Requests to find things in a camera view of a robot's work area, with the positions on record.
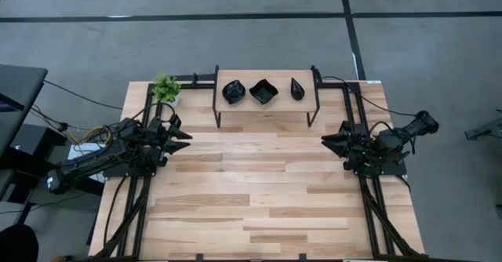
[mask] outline small table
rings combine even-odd
[[[309,127],[319,112],[319,95],[315,82],[315,68],[311,70],[219,70],[216,67],[216,86],[213,93],[213,112],[216,125],[220,128],[222,112],[303,112],[307,113]],[[260,104],[249,89],[266,78],[278,90],[270,102]],[[294,78],[305,91],[302,100],[291,96],[291,78]],[[239,80],[246,88],[246,95],[236,104],[230,105],[223,97],[222,90],[234,80]]]

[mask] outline green plant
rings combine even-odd
[[[181,91],[181,86],[176,82],[176,78],[160,73],[155,78],[154,96],[164,102],[174,102],[176,96]]]

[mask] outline potted plant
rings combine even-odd
[[[176,82],[176,78],[167,74],[159,74],[154,80],[155,86],[153,94],[157,100],[166,102],[175,107],[180,102],[181,85]]]

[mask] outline wooden table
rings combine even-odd
[[[387,106],[381,84],[360,85],[365,97]],[[129,84],[122,118],[143,108],[147,86]],[[211,89],[182,90],[176,112],[181,129],[194,139],[152,178],[140,259],[193,260],[196,253],[207,259],[297,259],[299,253],[311,259],[370,258],[358,179],[343,170],[343,159],[320,140],[337,132],[347,117],[342,91],[319,90],[321,110],[311,128],[304,115],[251,112],[229,114],[218,129],[212,95]],[[370,104],[365,109],[370,126],[391,122],[386,111]],[[423,252],[407,187],[394,176],[380,180],[390,220]],[[105,185],[89,255],[103,247],[119,181]],[[128,182],[118,193],[108,238],[122,221]],[[135,226],[133,222],[129,230],[126,254],[132,252]],[[385,253],[378,220],[376,229]]]
[[[291,78],[304,88],[305,96],[302,100],[291,97]],[[267,79],[277,90],[278,95],[270,102],[260,104],[249,89],[260,80]],[[228,104],[222,90],[234,80],[239,80],[246,88],[246,95],[236,104]],[[221,113],[241,114],[243,112],[284,112],[307,113],[307,124],[310,127],[319,110],[318,90],[314,84],[315,76],[312,70],[219,70],[216,71],[216,88],[213,95],[216,125],[220,128]]]

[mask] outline black bowl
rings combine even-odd
[[[223,97],[229,104],[237,103],[246,94],[246,88],[239,80],[229,82],[222,90]]]
[[[266,79],[259,81],[254,87],[249,89],[249,92],[261,104],[267,103],[279,93],[275,86],[271,85]]]

